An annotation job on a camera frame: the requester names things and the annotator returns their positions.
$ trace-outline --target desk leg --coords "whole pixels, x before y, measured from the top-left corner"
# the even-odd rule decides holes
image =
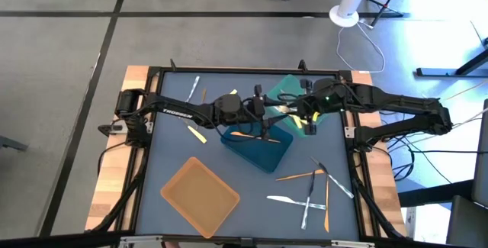
[[[20,151],[27,150],[27,145],[3,136],[0,136],[0,147],[12,148]]]
[[[431,188],[398,193],[401,207],[414,207],[439,202],[450,201],[455,195],[471,201],[473,179],[452,184],[440,185]]]

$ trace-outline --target wooden stick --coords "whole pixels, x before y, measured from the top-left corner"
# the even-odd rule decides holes
[[[327,179],[327,184],[326,184],[326,219],[324,221],[324,227],[326,228],[326,231],[328,233],[329,232],[329,179]]]
[[[317,169],[317,170],[315,170],[315,174],[316,175],[323,174],[323,171],[321,169]],[[302,176],[311,176],[311,175],[312,175],[311,172],[306,172],[304,174],[293,175],[293,176],[285,176],[285,177],[282,177],[282,178],[278,178],[278,179],[276,179],[276,181],[288,180],[288,179],[296,179],[296,178],[300,178]]]
[[[240,133],[240,132],[232,132],[230,134],[235,135],[237,137],[249,137],[249,138],[255,138],[255,139],[262,139],[261,137],[255,137],[255,136],[248,135],[248,134],[243,134],[243,133]],[[264,140],[264,141],[280,143],[280,141],[278,141],[278,140],[270,140],[270,139],[267,139],[267,140]]]

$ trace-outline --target butter knife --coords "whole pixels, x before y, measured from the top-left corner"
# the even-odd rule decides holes
[[[267,199],[272,199],[272,200],[275,200],[275,201],[281,201],[281,202],[291,203],[291,204],[295,204],[295,205],[301,205],[301,206],[307,205],[307,203],[305,203],[305,202],[294,201],[293,199],[291,199],[289,197],[284,197],[284,196],[280,196],[280,195],[269,195],[266,198]],[[316,205],[314,203],[309,203],[308,206],[311,207],[311,208],[320,209],[320,210],[325,210],[326,209],[326,206],[325,205]]]

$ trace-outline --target knife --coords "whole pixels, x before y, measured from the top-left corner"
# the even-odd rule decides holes
[[[284,197],[284,196],[280,196],[280,195],[269,195],[266,198],[267,199],[272,199],[272,200],[275,200],[275,201],[281,201],[281,202],[291,203],[291,204],[295,204],[295,205],[301,205],[301,206],[307,205],[307,203],[305,203],[305,202],[294,201],[293,199],[291,199],[289,197]],[[309,203],[308,206],[311,207],[311,208],[320,209],[320,210],[325,210],[326,209],[326,206],[325,205],[316,205],[314,203]]]
[[[301,225],[302,230],[305,230],[307,228],[308,207],[310,206],[310,196],[312,195],[312,192],[313,192],[313,183],[314,182],[315,182],[315,171],[312,172],[312,177],[310,179],[310,186],[309,186],[308,195],[307,195],[307,202],[305,204],[305,211],[303,211],[303,217],[302,217],[302,225]]]
[[[311,156],[310,158],[312,161],[315,162],[315,164],[318,165],[318,167],[320,167],[324,171],[324,173],[332,180],[332,182],[334,182],[349,198],[354,198],[354,195],[351,193],[351,191],[349,191],[346,187],[344,187],[344,185],[339,183],[337,179],[331,176],[327,171],[327,168],[319,160],[313,158],[313,156]]]
[[[193,95],[193,92],[195,91],[195,88],[197,88],[198,80],[200,80],[200,76],[195,77],[195,81],[193,82],[193,86],[191,87],[190,95],[188,98],[186,98],[186,103],[189,103],[191,96]]]

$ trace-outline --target utensil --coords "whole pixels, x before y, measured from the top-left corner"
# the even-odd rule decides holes
[[[280,107],[281,107],[281,106],[274,106],[274,108],[275,108],[277,111],[281,112],[282,114],[287,114],[286,112],[281,111],[282,109],[281,109]],[[301,129],[301,128],[302,128],[302,123],[301,123],[301,120],[300,120],[300,118],[299,118],[298,116],[293,115],[293,114],[289,114],[288,116],[290,116],[290,117],[293,119],[293,121],[294,121],[294,122],[295,122],[295,124],[297,125],[297,128],[299,128],[299,129]]]
[[[249,137],[249,138],[255,138],[255,139],[259,139],[259,140],[262,139],[261,137],[255,137],[255,136],[248,135],[248,134],[243,134],[243,133],[240,133],[240,132],[237,132],[237,131],[234,131],[234,132],[232,132],[230,134],[235,135],[235,136],[238,136],[238,137]],[[264,139],[264,141],[280,143],[280,141],[278,141],[278,140],[272,140],[272,139]]]
[[[324,171],[322,169],[316,169],[315,170],[316,175],[323,174],[323,173],[324,173]],[[302,176],[311,176],[311,175],[312,175],[312,172],[306,172],[306,173],[299,174],[299,175],[280,177],[280,178],[277,178],[276,181],[288,180],[288,179],[297,179],[297,178],[300,178]]]
[[[195,81],[193,82],[193,86],[191,87],[190,95],[188,98],[186,98],[185,102],[189,102],[191,99],[191,96],[193,95],[193,92],[195,91],[195,88],[197,88],[198,81],[200,80],[200,76],[195,77]]]
[[[187,128],[195,135],[199,141],[201,141],[203,144],[207,142],[207,138],[205,138],[202,134],[200,134],[197,130],[195,130],[189,123],[183,118],[180,118],[187,126]]]
[[[326,219],[323,222],[323,226],[325,227],[327,233],[329,232],[329,180],[326,179]]]
[[[279,112],[284,113],[284,114],[292,112],[292,111],[297,111],[296,107],[289,108],[288,106],[283,106],[283,105],[275,106],[275,107]]]
[[[303,211],[303,217],[302,217],[302,226],[301,226],[302,230],[305,230],[307,228],[308,207],[310,205],[310,196],[312,195],[312,192],[313,192],[313,183],[314,182],[315,182],[315,171],[312,172],[312,178],[310,179],[310,186],[308,189],[307,202],[305,204],[305,210]]]
[[[315,162],[315,164],[318,165],[318,167],[320,167],[325,174],[327,174],[327,176],[349,197],[349,198],[354,198],[354,195],[346,188],[344,187],[344,185],[342,185],[341,183],[339,183],[337,181],[337,179],[335,179],[333,176],[331,176],[329,174],[329,172],[327,172],[327,168],[317,159],[314,159],[313,156],[310,157],[312,161]]]
[[[307,205],[307,203],[305,203],[305,202],[294,201],[293,199],[291,199],[289,197],[280,196],[280,195],[269,195],[266,198],[272,199],[275,201],[281,201],[281,202],[286,202],[286,203],[290,203],[290,204],[295,204],[295,205],[301,205],[301,206]],[[326,209],[325,205],[318,205],[318,204],[314,204],[314,203],[309,203],[308,206],[311,208],[320,209],[320,210]]]

